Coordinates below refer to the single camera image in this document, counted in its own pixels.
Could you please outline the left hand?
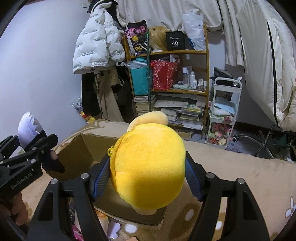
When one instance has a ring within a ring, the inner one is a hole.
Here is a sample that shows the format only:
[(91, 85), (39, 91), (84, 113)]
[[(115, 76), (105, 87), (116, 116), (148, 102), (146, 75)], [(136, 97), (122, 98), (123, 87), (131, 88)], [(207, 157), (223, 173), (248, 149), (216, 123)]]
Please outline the left hand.
[(14, 215), (17, 226), (24, 225), (29, 217), (21, 192), (10, 199), (7, 204), (1, 202), (1, 210), (10, 217)]

